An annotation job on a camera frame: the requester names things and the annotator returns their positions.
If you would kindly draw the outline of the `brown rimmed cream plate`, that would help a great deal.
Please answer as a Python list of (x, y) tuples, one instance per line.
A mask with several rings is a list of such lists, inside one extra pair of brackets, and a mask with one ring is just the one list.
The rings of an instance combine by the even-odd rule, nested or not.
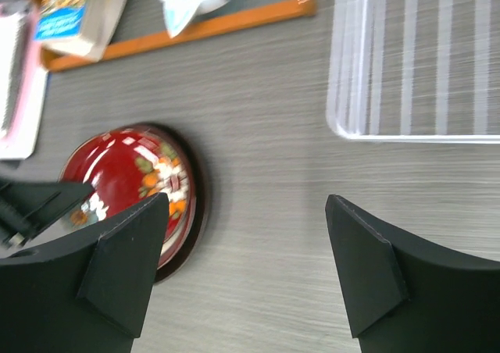
[(173, 146), (187, 168), (189, 194), (187, 211), (163, 243), (155, 282), (161, 283), (177, 272), (190, 258), (209, 220), (211, 180), (198, 146), (180, 131), (165, 124), (139, 122), (130, 125), (139, 133), (150, 133)]

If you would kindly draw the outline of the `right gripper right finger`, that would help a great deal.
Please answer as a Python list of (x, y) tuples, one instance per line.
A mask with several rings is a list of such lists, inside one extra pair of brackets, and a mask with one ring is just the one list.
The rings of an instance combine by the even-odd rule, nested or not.
[(498, 262), (411, 234), (336, 194), (325, 213), (362, 351), (498, 351)]

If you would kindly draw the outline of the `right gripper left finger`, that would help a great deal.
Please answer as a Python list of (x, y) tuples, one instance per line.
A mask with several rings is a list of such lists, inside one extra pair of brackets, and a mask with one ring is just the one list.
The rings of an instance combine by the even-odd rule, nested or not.
[(163, 193), (1, 260), (4, 352), (129, 352), (141, 336), (166, 225)]

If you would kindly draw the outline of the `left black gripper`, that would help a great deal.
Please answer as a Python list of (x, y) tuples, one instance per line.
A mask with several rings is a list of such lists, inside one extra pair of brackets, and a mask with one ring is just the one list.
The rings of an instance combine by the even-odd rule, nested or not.
[(1, 243), (23, 246), (91, 196), (89, 183), (1, 179)]

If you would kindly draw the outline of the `dark patterned plate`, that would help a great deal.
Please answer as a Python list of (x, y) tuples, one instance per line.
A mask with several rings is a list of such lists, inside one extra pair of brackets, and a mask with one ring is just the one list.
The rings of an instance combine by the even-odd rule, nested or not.
[(192, 169), (179, 146), (151, 127), (123, 127), (84, 142), (68, 158), (60, 180), (89, 183), (93, 191), (62, 219), (77, 230), (164, 193), (169, 220), (163, 251), (181, 236), (194, 200)]

